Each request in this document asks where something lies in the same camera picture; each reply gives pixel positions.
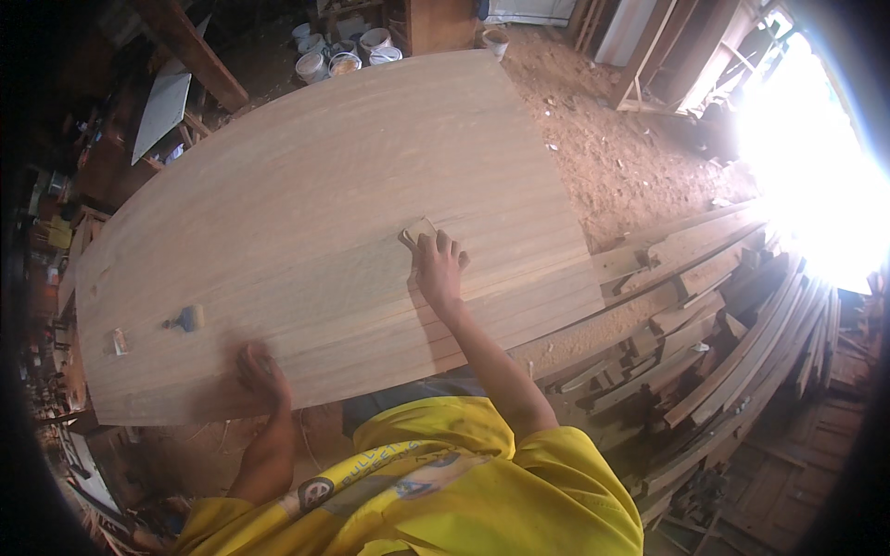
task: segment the hand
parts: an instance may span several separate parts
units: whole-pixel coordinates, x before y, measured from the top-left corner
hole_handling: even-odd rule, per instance
[[[470,263],[460,244],[439,230],[435,238],[417,238],[417,285],[436,316],[448,328],[457,325],[463,301],[460,299],[460,273]]]
[[[272,405],[272,409],[285,408],[290,411],[290,383],[275,359],[265,353],[263,346],[249,342],[238,352],[236,362],[238,381],[242,386],[262,396]]]

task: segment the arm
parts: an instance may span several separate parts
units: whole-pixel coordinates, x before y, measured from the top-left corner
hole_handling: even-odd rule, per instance
[[[469,263],[460,244],[439,230],[435,239],[417,242],[417,285],[430,307],[449,328],[479,384],[516,437],[559,426],[544,394],[504,350],[479,328],[460,298],[460,272]]]
[[[290,490],[294,481],[296,431],[290,418],[290,384],[275,359],[255,354],[257,349],[248,344],[239,352],[239,381],[264,397],[272,411],[266,426],[244,451],[228,497],[260,506]]]

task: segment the white bucket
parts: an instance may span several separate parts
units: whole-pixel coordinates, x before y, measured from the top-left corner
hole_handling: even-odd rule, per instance
[[[339,43],[334,43],[333,45],[331,45],[331,52],[333,54],[339,54],[340,52],[351,52],[358,56],[359,47],[355,44],[355,41],[344,39]]]
[[[482,33],[482,42],[489,47],[495,58],[501,61],[504,59],[507,45],[510,44],[510,37],[500,29],[489,29]]]
[[[380,48],[375,48],[368,57],[372,66],[379,66],[388,61],[401,60],[401,50],[395,46],[381,46]]]
[[[301,54],[306,54],[308,52],[324,53],[327,47],[328,43],[325,42],[324,37],[322,37],[321,34],[316,33],[301,38],[299,44],[296,46],[296,50]]]
[[[309,26],[309,23],[304,23],[303,25],[297,25],[294,27],[294,30],[290,32],[290,36],[294,38],[294,43],[297,45],[300,44],[300,39],[306,38],[312,33],[312,28]]]
[[[334,54],[328,64],[328,73],[331,77],[344,76],[361,69],[361,58],[352,52],[340,52]]]
[[[328,78],[328,66],[325,57],[319,52],[307,52],[296,61],[296,74],[308,85],[324,81]]]
[[[359,43],[361,43],[361,47],[365,49],[365,52],[371,54],[373,51],[383,46],[392,46],[392,37],[388,30],[378,27],[376,29],[371,29],[362,35],[359,39]]]

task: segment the yellow shirt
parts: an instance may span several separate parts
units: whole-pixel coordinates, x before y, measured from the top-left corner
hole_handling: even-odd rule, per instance
[[[487,398],[384,411],[358,454],[260,507],[195,502],[173,554],[642,554],[630,495],[572,427],[513,433]]]

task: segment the dirt floor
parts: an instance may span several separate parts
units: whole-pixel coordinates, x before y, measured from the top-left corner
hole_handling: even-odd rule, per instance
[[[294,73],[296,51],[286,20],[245,36],[221,55],[251,96],[250,109],[304,86]],[[574,52],[559,31],[513,25],[503,67],[541,129],[592,254],[609,249],[617,236],[708,210],[715,197],[740,202],[758,196],[754,179],[740,165],[727,168],[702,159],[688,141],[689,122],[679,118],[619,113],[601,106],[619,71],[593,66]],[[211,126],[231,117],[208,118]],[[583,425],[573,399],[550,397],[562,423]],[[301,452],[295,484],[351,453],[340,433],[340,404],[294,412]],[[224,495],[244,448],[264,418],[183,427],[145,428],[137,445],[165,494]],[[618,433],[638,429],[618,427]],[[588,431],[597,441],[602,431]]]

